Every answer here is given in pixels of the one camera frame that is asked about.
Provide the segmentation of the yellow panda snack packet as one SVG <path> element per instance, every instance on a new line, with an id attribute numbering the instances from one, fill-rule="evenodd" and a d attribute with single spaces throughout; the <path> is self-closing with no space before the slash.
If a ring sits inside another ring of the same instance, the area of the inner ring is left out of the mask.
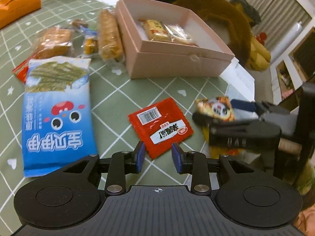
<path id="1" fill-rule="evenodd" d="M 231 102 L 226 96 L 219 96 L 212 99 L 196 99 L 196 111 L 218 119 L 224 122 L 231 122 L 235 120 L 234 111 Z M 210 158 L 218 159 L 220 155 L 240 155 L 244 149 L 225 148 L 225 147 L 209 147 Z"/>

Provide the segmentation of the small red snack packet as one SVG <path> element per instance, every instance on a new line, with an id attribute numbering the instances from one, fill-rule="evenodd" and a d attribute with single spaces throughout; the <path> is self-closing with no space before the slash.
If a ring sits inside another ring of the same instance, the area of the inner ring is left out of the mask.
<path id="1" fill-rule="evenodd" d="M 151 159 L 156 159 L 193 135 L 190 123 L 172 98 L 164 99 L 128 116 Z"/>

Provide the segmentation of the blue seaweed snack packet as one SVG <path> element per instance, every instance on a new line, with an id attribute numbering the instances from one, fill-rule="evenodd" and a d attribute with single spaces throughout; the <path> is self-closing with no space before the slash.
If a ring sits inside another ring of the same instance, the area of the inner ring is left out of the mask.
<path id="1" fill-rule="evenodd" d="M 31 59 L 22 104 L 25 177 L 39 177 L 97 154 L 90 104 L 90 59 Z"/>

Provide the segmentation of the yellow rice cracker packet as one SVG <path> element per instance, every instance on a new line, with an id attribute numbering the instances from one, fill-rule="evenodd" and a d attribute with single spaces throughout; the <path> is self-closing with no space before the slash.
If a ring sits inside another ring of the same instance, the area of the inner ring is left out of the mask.
<path id="1" fill-rule="evenodd" d="M 164 41 L 171 42 L 171 37 L 168 34 L 164 25 L 157 20 L 139 19 L 138 20 L 150 41 Z"/>

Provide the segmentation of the clear egg roll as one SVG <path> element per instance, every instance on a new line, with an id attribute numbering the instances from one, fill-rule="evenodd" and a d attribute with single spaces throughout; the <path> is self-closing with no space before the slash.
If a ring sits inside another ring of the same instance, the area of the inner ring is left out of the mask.
<path id="1" fill-rule="evenodd" d="M 98 51 L 103 60 L 123 61 L 124 52 L 118 23 L 108 9 L 102 9 L 98 19 Z"/>

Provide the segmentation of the long red snack packet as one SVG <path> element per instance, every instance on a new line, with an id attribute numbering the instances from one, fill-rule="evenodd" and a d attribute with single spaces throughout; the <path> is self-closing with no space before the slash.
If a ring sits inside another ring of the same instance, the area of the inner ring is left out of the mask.
<path id="1" fill-rule="evenodd" d="M 20 80 L 23 84 L 26 83 L 29 60 L 30 58 L 26 59 L 12 70 L 12 74 L 14 74 L 14 76 L 16 76 L 16 78 Z"/>

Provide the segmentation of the clear waffle cookie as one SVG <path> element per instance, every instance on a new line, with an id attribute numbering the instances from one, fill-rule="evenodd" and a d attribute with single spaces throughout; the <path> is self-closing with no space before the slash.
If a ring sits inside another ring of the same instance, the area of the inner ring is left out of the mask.
<path id="1" fill-rule="evenodd" d="M 32 58 L 49 59 L 55 56 L 72 56 L 73 31 L 60 26 L 38 32 L 32 43 Z"/>

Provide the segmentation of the small clear candy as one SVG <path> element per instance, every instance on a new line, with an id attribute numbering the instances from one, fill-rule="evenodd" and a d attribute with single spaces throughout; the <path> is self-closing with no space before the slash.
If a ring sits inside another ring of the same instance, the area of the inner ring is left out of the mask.
<path id="1" fill-rule="evenodd" d="M 71 27 L 80 34 L 84 36 L 94 36 L 97 37 L 97 32 L 89 28 L 89 24 L 81 19 L 74 19 L 71 21 Z"/>

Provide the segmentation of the round rice cracker packet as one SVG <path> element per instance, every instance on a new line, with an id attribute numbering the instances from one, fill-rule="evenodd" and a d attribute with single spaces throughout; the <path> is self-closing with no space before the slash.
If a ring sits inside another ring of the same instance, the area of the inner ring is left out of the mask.
<path id="1" fill-rule="evenodd" d="M 194 39 L 180 25 L 164 25 L 173 43 L 197 46 Z"/>

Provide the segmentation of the white paper sheets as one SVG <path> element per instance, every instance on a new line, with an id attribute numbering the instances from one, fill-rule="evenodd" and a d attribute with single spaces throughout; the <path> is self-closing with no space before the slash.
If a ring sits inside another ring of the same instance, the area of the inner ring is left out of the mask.
<path id="1" fill-rule="evenodd" d="M 255 80 L 250 73 L 239 64 L 237 58 L 233 58 L 229 66 L 220 74 L 220 77 L 228 83 L 225 94 L 230 99 L 245 101 L 255 100 Z"/>

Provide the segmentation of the green checkered table mat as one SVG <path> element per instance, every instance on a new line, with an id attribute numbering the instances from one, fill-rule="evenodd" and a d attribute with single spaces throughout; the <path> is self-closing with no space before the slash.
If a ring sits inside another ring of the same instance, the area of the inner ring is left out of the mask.
<path id="1" fill-rule="evenodd" d="M 1 235 L 11 235 L 20 226 L 13 197 L 28 182 L 21 156 L 21 109 L 24 86 L 12 70 L 30 55 L 34 35 L 40 30 L 80 17 L 97 20 L 101 7 L 118 0 L 42 0 L 40 10 L 1 30 Z M 128 115 L 166 98 L 173 98 L 187 119 L 198 98 L 226 95 L 228 83 L 218 78 L 159 78 L 131 80 L 128 75 L 101 60 L 89 69 L 92 119 L 99 155 L 131 150 L 138 137 Z"/>

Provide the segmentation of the pink cardboard box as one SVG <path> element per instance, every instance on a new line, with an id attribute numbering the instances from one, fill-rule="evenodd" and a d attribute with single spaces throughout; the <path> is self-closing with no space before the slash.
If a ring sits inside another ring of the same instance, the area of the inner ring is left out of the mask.
<path id="1" fill-rule="evenodd" d="M 235 59 L 220 37 L 189 9 L 155 0 L 118 0 L 115 15 L 131 79 L 218 77 Z M 150 41 L 142 19 L 179 25 L 196 45 Z"/>

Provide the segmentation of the small orange wrapped snack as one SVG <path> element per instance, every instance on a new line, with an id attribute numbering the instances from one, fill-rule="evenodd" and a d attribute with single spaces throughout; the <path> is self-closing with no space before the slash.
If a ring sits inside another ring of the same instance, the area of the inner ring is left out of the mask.
<path id="1" fill-rule="evenodd" d="M 83 54 L 92 55 L 98 53 L 98 38 L 96 36 L 85 36 L 83 42 Z"/>

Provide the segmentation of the orange tissue box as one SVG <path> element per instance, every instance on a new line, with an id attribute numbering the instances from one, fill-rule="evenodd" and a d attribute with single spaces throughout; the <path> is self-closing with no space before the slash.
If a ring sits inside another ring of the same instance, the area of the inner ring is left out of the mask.
<path id="1" fill-rule="evenodd" d="M 41 8 L 41 0 L 1 0 L 0 28 Z"/>

